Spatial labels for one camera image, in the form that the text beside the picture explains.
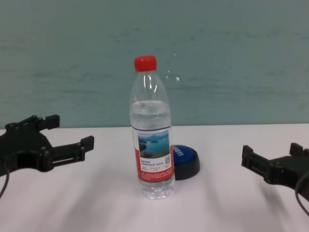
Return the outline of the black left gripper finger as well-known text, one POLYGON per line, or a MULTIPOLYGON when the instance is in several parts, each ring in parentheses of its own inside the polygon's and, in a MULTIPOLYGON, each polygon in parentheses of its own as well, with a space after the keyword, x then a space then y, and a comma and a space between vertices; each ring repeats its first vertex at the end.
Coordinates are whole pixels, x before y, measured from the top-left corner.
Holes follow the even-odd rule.
POLYGON ((31 131, 42 131, 51 130, 60 126, 60 116, 51 115, 46 118, 38 117, 33 115, 20 122, 9 123, 6 125, 7 131, 13 131, 18 129, 31 130, 31 131))
POLYGON ((86 152, 94 149, 94 136, 88 136, 75 144, 53 148, 53 166, 67 165, 85 160, 86 152))

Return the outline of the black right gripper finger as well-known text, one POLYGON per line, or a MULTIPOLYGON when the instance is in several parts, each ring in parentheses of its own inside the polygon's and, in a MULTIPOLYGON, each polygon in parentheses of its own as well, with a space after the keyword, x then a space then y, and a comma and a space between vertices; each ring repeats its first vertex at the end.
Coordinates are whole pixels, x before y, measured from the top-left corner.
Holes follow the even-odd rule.
POLYGON ((297 143, 291 143, 289 154, 292 157, 309 157, 309 149, 297 143))
POLYGON ((273 162, 256 153, 248 145, 242 148, 242 161, 241 165, 248 170, 260 175, 264 180, 272 180, 271 169, 273 162))

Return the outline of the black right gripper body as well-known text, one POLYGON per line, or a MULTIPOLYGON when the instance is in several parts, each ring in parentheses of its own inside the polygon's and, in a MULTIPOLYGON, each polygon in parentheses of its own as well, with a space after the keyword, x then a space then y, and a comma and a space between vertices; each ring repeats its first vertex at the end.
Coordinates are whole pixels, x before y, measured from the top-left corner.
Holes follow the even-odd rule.
POLYGON ((267 168, 267 183, 295 189, 298 180, 308 171, 308 157, 285 156, 272 159, 267 168))

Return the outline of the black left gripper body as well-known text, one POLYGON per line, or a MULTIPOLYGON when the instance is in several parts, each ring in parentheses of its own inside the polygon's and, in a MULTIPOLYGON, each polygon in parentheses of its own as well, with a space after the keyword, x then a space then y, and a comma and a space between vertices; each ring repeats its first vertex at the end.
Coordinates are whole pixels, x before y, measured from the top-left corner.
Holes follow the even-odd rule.
POLYGON ((35 169, 40 172, 52 170, 52 146, 40 133, 52 129, 48 124, 7 124, 0 136, 0 175, 20 169, 35 169))

